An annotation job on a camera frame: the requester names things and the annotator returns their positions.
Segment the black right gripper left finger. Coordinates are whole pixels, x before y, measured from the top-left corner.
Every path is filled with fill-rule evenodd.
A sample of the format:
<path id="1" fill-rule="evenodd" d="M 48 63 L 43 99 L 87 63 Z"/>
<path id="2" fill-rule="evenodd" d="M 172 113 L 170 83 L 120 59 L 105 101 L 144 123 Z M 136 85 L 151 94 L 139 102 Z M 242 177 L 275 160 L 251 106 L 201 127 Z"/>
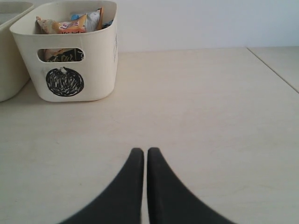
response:
<path id="1" fill-rule="evenodd" d="M 144 152 L 133 148 L 111 183 L 93 201 L 63 224 L 140 224 Z"/>

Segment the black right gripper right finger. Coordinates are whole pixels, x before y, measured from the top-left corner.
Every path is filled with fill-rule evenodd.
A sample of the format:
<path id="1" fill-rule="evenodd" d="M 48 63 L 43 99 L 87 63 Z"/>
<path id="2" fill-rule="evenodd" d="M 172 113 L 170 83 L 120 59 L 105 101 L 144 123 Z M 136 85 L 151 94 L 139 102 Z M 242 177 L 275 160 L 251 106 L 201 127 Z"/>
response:
<path id="1" fill-rule="evenodd" d="M 199 200 L 175 175 L 157 147 L 147 155 L 147 202 L 151 224 L 232 224 Z"/>

